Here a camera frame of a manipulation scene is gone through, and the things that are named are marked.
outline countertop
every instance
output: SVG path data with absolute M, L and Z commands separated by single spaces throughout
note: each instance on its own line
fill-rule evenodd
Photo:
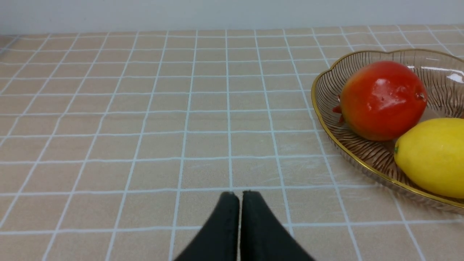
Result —
M 462 260 L 463 217 L 365 179 L 310 100 L 356 50 L 464 57 L 464 25 L 1 36 L 0 260 L 172 260 L 260 191 L 318 261 Z

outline yellow lemon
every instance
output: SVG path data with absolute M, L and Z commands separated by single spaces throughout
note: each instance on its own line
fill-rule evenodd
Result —
M 464 198 L 464 119 L 435 118 L 417 124 L 397 140 L 394 158 L 423 189 Z

